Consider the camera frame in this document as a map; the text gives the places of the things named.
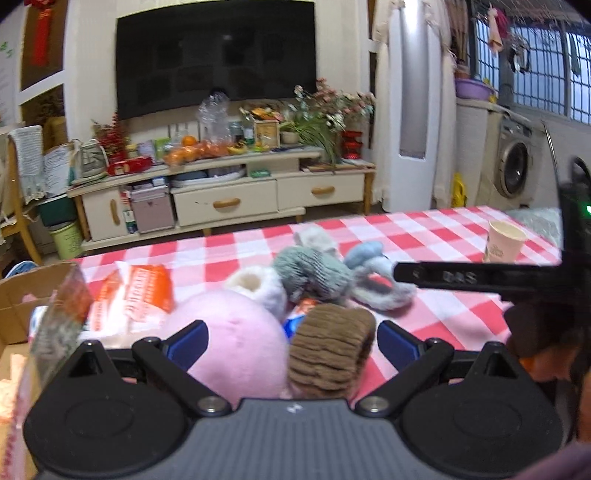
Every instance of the potted plant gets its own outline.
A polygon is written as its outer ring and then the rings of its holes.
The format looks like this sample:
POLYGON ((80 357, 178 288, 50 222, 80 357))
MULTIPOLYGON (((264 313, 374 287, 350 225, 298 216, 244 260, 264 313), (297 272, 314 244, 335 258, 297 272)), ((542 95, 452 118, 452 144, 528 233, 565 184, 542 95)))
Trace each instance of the potted plant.
POLYGON ((323 148, 331 164, 340 157, 340 133, 346 125, 367 119, 374 111, 373 94, 337 92, 326 79, 317 81, 316 93, 308 93, 299 85, 294 93, 296 104, 289 104, 284 112, 282 136, 283 132, 293 134, 288 138, 293 141, 297 135, 301 143, 323 148))

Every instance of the yellow bottle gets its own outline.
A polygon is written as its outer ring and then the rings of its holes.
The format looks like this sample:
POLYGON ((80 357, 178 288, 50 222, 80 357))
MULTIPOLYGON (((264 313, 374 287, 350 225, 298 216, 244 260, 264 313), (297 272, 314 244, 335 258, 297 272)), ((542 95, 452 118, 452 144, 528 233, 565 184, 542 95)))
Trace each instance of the yellow bottle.
POLYGON ((452 184, 452 208, 465 207, 467 202, 466 186, 462 182, 462 176, 454 173, 452 184))

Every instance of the red hanging ornament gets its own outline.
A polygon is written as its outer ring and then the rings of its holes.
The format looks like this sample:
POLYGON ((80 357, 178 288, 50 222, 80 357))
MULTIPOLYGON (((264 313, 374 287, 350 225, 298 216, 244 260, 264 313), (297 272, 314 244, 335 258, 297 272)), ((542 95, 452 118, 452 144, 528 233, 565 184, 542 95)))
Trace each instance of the red hanging ornament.
POLYGON ((51 6, 56 0, 25 0, 25 6, 32 5, 39 10, 35 43, 33 45, 33 65, 45 67, 49 62, 49 35, 51 31, 51 6))

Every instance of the orange packaging bag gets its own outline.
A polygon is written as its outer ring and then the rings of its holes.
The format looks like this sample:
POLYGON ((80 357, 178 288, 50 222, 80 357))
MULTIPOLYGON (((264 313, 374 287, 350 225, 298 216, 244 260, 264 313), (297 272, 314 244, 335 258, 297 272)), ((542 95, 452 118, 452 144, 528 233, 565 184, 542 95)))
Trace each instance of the orange packaging bag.
POLYGON ((127 348, 134 334, 157 331, 173 311, 173 285, 163 265, 116 264, 90 308, 80 339, 127 348))

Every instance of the window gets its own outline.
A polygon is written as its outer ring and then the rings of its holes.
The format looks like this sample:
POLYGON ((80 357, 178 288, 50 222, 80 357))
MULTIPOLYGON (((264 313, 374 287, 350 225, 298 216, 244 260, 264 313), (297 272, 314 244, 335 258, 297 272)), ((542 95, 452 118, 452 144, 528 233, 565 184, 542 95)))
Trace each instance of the window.
POLYGON ((570 117, 572 120, 589 125, 591 124, 591 38, 586 35, 568 34, 567 40, 571 68, 570 117))
POLYGON ((514 101, 564 115, 565 77, 562 39, 559 31, 535 27, 514 27, 530 46, 530 72, 515 72, 514 101))
POLYGON ((489 28, 483 21, 476 21, 476 74, 481 80, 488 79, 491 85, 499 89, 499 56, 488 48, 489 28))
MULTIPOLYGON (((486 22, 476 20, 473 33, 470 41, 477 57, 475 73, 499 90, 499 56, 488 48, 486 22)), ((591 125, 591 28, 555 21, 533 25, 528 21, 514 26, 512 34, 530 46, 529 71, 513 75, 513 101, 591 125)), ((507 40, 503 61, 511 46, 512 41, 507 40)))

